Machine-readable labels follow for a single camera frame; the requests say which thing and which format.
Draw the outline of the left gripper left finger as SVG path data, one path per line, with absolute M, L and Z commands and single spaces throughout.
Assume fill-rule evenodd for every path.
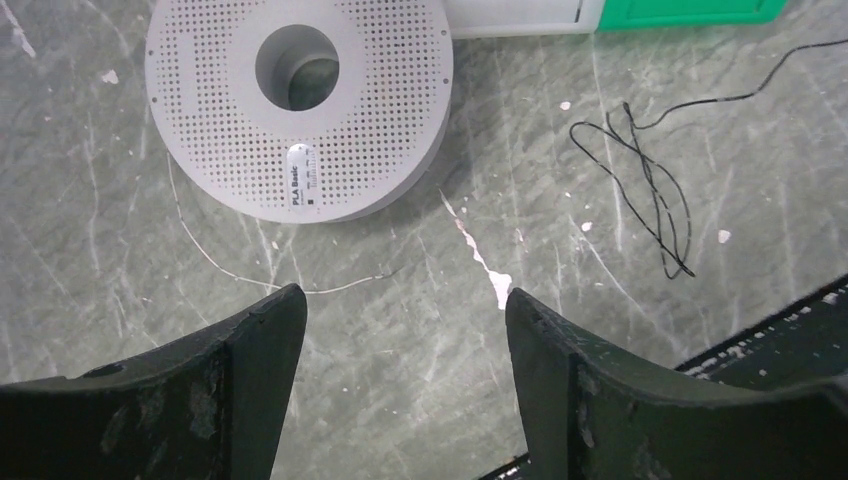
M 76 378 L 1 388 L 5 479 L 267 479 L 307 325 L 290 284 Z

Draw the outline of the grey perforated spool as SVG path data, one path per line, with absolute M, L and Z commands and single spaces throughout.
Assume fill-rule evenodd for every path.
M 169 153 L 217 201 L 347 221 L 429 168 L 450 115 L 439 1 L 160 1 L 145 84 Z

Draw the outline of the green plastic bin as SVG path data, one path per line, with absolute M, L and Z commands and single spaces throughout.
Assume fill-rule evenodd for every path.
M 774 21 L 786 0 L 609 0 L 599 31 L 762 24 Z

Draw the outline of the clear plastic bin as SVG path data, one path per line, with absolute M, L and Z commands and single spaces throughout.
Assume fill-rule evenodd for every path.
M 445 0 L 452 37 L 586 34 L 597 30 L 604 0 Z

